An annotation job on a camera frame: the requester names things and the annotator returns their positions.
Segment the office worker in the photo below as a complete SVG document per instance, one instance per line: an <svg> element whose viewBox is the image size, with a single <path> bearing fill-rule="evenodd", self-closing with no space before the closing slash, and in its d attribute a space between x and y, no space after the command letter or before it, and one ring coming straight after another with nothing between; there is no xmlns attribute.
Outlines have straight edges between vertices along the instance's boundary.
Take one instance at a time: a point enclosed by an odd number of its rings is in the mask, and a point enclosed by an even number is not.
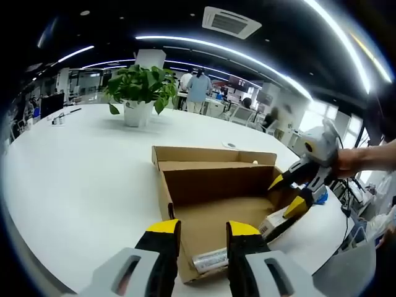
<svg viewBox="0 0 396 297"><path fill-rule="evenodd" d="M250 98L246 97L244 100L242 100L241 104L243 107L250 109L250 106L252 105L252 100Z"/></svg>
<svg viewBox="0 0 396 297"><path fill-rule="evenodd" d="M187 84L189 89L187 95L187 111L190 113L200 113L202 104L206 99L206 93L212 88L210 79L204 74L204 69L200 68L197 75L194 75Z"/></svg>
<svg viewBox="0 0 396 297"><path fill-rule="evenodd" d="M271 112L264 118L263 127L268 129L271 124L278 119L279 110L277 107L272 108Z"/></svg>
<svg viewBox="0 0 396 297"><path fill-rule="evenodd" d="M183 74L180 78L180 88L182 91L187 91L187 84L189 83L192 77L192 68L190 69L189 73Z"/></svg>

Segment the ceiling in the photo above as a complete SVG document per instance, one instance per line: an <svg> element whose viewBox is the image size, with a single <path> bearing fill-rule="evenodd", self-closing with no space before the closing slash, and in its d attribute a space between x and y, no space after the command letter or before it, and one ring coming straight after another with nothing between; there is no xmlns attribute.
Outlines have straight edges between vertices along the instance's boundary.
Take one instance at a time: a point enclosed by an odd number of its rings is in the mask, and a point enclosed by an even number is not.
<svg viewBox="0 0 396 297"><path fill-rule="evenodd" d="M394 34L392 37L381 37L386 30L394 28L392 21L388 21L392 15L387 16L381 12L389 10L389 7L375 5L367 12L367 9L362 9L355 2L370 6L373 2L371 0L333 1L331 6L329 1L318 2L336 21L357 25L370 38L370 44L374 45L377 52L383 54L385 61L388 60L390 67L395 66L396 57L392 51ZM262 26L245 40L202 28L206 6L249 17ZM31 8L31 11L37 11L34 5ZM81 16L80 13L85 10L90 11L89 15ZM34 17L29 13L23 14L22 23L27 25L23 30L17 29L20 33L10 34L8 39L20 44L27 52L20 59L25 66L42 63L35 71L25 73L26 81L46 69L48 63L94 45L94 49L51 67L44 75L54 74L62 67L82 67L103 61L133 59L134 53L141 48L158 48L164 50L169 60L219 69L259 85L272 81L296 92L279 75L218 48L178 40L135 39L138 35L167 35L205 40L242 52L290 76L314 98L340 100L342 104L353 108L364 108L368 98L348 51L323 18L304 0L68 1L61 9L40 7L39 11L39 14L33 14ZM381 24L370 17L374 14L377 18L378 15L384 16L383 19L380 18ZM368 73L372 89L379 91L384 84L381 76L357 43L353 45Z"/></svg>

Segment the air conditioner vent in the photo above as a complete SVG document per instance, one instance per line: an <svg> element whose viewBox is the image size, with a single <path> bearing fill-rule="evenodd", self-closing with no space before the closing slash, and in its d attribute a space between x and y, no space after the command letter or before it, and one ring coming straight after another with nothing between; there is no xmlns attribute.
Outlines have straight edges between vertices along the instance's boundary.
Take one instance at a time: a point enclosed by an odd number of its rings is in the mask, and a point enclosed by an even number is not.
<svg viewBox="0 0 396 297"><path fill-rule="evenodd" d="M213 19L212 26L218 29L233 32L234 34L239 34L247 26L247 24L230 17L216 14L215 18Z"/></svg>
<svg viewBox="0 0 396 297"><path fill-rule="evenodd" d="M204 11L202 27L246 39L261 27L259 22L231 11L207 6Z"/></svg>

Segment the cardboard box lid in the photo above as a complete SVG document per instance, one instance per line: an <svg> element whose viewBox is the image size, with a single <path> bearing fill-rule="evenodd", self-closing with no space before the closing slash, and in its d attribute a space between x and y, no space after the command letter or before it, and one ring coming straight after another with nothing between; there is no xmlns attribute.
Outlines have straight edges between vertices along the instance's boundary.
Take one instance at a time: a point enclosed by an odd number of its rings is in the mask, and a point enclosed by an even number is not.
<svg viewBox="0 0 396 297"><path fill-rule="evenodd" d="M152 147L152 161L159 170L274 166L274 153L217 150L195 147Z"/></svg>

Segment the robotic hand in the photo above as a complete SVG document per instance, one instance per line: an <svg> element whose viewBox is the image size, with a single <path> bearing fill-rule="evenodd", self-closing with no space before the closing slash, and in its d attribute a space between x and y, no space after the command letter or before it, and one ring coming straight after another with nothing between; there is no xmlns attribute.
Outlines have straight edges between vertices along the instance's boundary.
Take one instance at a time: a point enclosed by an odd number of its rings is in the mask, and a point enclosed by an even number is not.
<svg viewBox="0 0 396 297"><path fill-rule="evenodd" d="M284 218L298 218L306 213L326 192L325 185L329 185L336 178L332 172L332 165L338 158L339 135L333 123L325 119L322 127L308 130L301 138L305 154L286 172L279 175L269 187L269 191L276 191L293 182L310 180L290 204L283 215Z"/></svg>
<svg viewBox="0 0 396 297"><path fill-rule="evenodd" d="M134 249L123 249L97 268L91 284L78 296L171 297L180 230L177 219L154 224ZM270 251L259 230L229 221L226 231L233 297L324 297L301 267L284 253Z"/></svg>

